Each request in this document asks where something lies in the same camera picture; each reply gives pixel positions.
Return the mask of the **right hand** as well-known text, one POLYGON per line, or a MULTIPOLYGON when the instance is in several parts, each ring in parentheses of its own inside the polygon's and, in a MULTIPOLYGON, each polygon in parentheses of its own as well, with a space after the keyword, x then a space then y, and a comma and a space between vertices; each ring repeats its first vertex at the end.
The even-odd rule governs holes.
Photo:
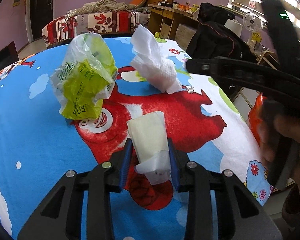
MULTIPOLYGON (((300 143, 300 120, 288 116, 277 115, 274 119, 275 129, 285 137, 292 138, 300 143)), ((275 151, 269 144, 270 131, 267 124, 263 121, 257 128, 261 140, 261 160, 262 164, 269 169, 275 157, 275 151)), ((298 165, 292 172, 292 179, 296 182, 300 195, 300 159, 298 165)))

